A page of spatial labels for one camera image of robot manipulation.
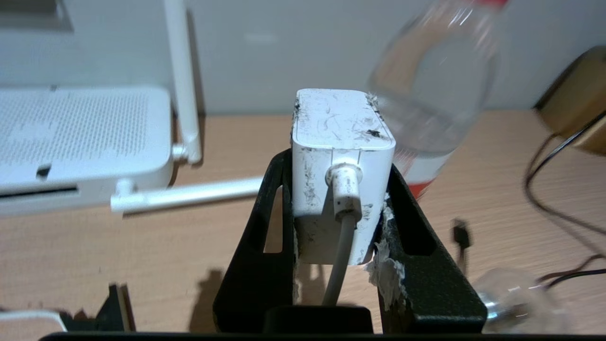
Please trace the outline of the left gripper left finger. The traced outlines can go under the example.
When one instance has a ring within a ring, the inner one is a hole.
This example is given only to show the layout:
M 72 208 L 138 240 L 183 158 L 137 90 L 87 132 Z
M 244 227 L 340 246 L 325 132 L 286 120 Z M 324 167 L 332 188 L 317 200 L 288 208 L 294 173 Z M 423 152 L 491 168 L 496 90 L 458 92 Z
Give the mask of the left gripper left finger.
M 266 312 L 294 304 L 296 258 L 292 210 L 292 152 L 275 155 L 253 205 L 248 222 L 215 296 L 218 332 L 257 334 Z M 264 253 L 275 195 L 282 190 L 282 250 Z

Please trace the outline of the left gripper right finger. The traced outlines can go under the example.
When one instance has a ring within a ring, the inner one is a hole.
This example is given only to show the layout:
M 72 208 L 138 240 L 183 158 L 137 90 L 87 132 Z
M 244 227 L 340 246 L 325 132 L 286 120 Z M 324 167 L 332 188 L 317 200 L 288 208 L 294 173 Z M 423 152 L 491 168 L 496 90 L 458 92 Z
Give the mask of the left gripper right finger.
M 487 309 L 392 166 L 369 263 L 385 334 L 480 334 Z

